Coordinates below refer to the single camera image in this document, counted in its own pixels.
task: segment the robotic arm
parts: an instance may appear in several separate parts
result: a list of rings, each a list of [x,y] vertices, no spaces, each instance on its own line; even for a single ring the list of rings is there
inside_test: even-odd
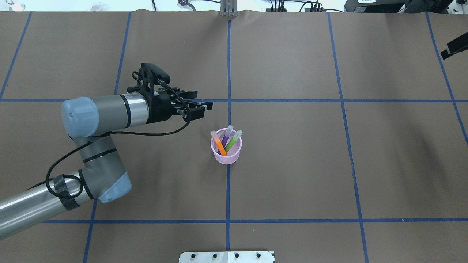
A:
[[[62,104],[62,119],[77,149],[52,165],[46,180],[25,192],[0,201],[0,239],[72,210],[94,198],[113,201],[132,188],[127,171],[110,137],[115,133],[169,135],[203,118],[212,102],[192,102],[197,91],[172,88],[170,76],[155,64],[142,63],[132,77],[137,85],[126,94],[95,98],[80,97]],[[168,120],[182,115],[186,124],[173,132],[139,133],[113,131]],[[67,175],[50,178],[52,169],[79,151],[85,167]]]

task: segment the black rubber band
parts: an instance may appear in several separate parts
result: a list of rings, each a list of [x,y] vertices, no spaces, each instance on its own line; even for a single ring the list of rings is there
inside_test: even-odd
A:
[[[68,187],[66,186],[63,175],[54,177],[53,180],[54,180],[54,188],[55,188],[56,193],[60,195],[70,196],[70,192],[68,191]],[[67,209],[68,211],[73,210],[80,206],[78,203],[76,203],[75,198],[66,199],[66,198],[59,197],[59,199],[60,199],[60,202],[62,202],[63,207]]]
[[[130,127],[130,122],[132,122],[132,113],[130,112],[130,105],[128,105],[128,101],[127,101],[127,99],[125,98],[124,95],[122,95],[122,94],[119,94],[119,95],[122,97],[122,100],[125,103],[125,108],[127,109],[127,126],[126,126],[126,128],[128,128],[128,127]]]
[[[93,200],[94,196],[91,193],[91,191],[89,190],[88,185],[86,184],[85,177],[83,176],[83,172],[81,171],[81,169],[78,170],[78,175],[80,176],[81,183],[83,184],[83,187],[84,187],[86,193],[88,194],[89,199]]]
[[[110,150],[107,150],[107,151],[105,151],[105,152],[98,153],[98,154],[93,155],[93,156],[91,156],[91,157],[89,157],[89,158],[86,158],[86,159],[83,160],[83,162],[84,162],[84,163],[87,163],[87,162],[89,162],[89,161],[92,161],[92,160],[94,160],[94,159],[103,157],[103,156],[105,156],[105,155],[107,155],[107,154],[110,154],[110,153],[113,153],[113,152],[116,152],[116,151],[117,151],[116,148],[110,149]]]

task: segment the blue joint cap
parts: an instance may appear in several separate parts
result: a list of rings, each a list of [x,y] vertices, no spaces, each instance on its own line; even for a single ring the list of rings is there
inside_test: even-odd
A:
[[[109,189],[107,189],[100,197],[99,200],[102,203],[108,203],[120,198],[132,189],[132,183],[128,177],[128,173],[125,172]]]
[[[70,137],[88,137],[97,130],[99,112],[88,97],[66,100],[62,103],[62,121]]]

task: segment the white surface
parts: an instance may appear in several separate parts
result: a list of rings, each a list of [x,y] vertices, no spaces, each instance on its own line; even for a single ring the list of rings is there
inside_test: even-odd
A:
[[[274,252],[269,251],[232,251],[232,252],[184,252],[179,257],[179,263],[274,263],[275,257],[272,255]]]
[[[26,5],[25,11],[91,11],[91,8],[99,2],[108,6],[108,11],[135,11],[138,9],[153,10],[151,0],[13,0]],[[188,6],[180,6],[177,0],[154,0],[157,11],[192,11]],[[338,9],[344,11],[346,0],[320,0],[326,9]],[[219,11],[220,4],[204,0],[190,0],[197,11]],[[302,3],[285,2],[288,12],[298,12]],[[8,11],[10,7],[5,0],[0,0],[0,11]],[[265,12],[271,7],[270,0],[237,0],[237,9]]]

